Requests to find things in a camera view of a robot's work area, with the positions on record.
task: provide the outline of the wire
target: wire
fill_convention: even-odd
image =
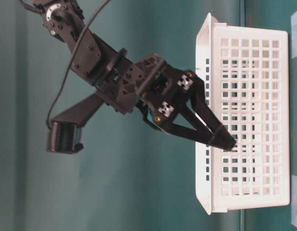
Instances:
[[[96,10],[95,12],[93,13],[93,15],[91,16],[89,22],[87,23],[87,25],[83,28],[83,30],[81,31],[81,34],[77,40],[77,43],[74,47],[74,50],[73,50],[73,53],[72,53],[72,56],[68,62],[68,65],[66,67],[66,70],[65,70],[65,73],[64,73],[64,77],[63,77],[63,80],[62,80],[62,83],[61,83],[61,86],[59,88],[59,91],[56,95],[56,97],[54,98],[54,100],[51,102],[51,105],[49,107],[49,110],[48,110],[48,113],[47,113],[47,117],[46,117],[46,126],[48,127],[49,131],[51,130],[51,127],[50,127],[50,114],[53,110],[53,107],[54,105],[56,104],[56,102],[58,101],[58,98],[60,97],[61,93],[62,93],[62,90],[64,88],[64,85],[66,83],[66,79],[67,79],[67,76],[68,76],[68,72],[70,70],[70,67],[71,67],[71,64],[76,56],[76,53],[78,51],[78,48],[79,48],[79,45],[81,43],[81,40],[82,38],[84,37],[84,34],[86,33],[86,31],[88,30],[88,28],[90,27],[90,25],[92,24],[92,22],[95,20],[96,16],[100,13],[100,11],[109,3],[110,0],[105,0]]]
[[[37,7],[34,7],[34,6],[31,6],[31,5],[27,4],[27,3],[25,3],[23,0],[18,0],[18,1],[19,1],[19,3],[20,3],[24,8],[26,8],[27,10],[29,10],[29,11],[31,11],[31,12],[33,12],[33,13],[38,13],[38,14],[42,14],[42,13],[43,13],[43,11],[42,11],[41,9],[39,9],[39,8],[37,8]]]

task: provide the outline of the teal wall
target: teal wall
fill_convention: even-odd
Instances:
[[[291,41],[291,15],[297,11],[297,0],[246,0],[246,26],[285,30]],[[291,174],[297,176],[297,57],[290,67],[290,148]],[[291,206],[246,210],[247,231],[297,231],[291,225]]]
[[[79,3],[88,18],[101,0]],[[154,51],[190,68],[208,12],[239,25],[239,0],[113,0],[91,29],[133,61]],[[138,111],[103,106],[84,151],[44,151],[69,55],[39,16],[0,1],[0,231],[237,230],[239,212],[208,216],[196,199],[194,143],[151,130]],[[70,74],[55,113],[93,91]]]

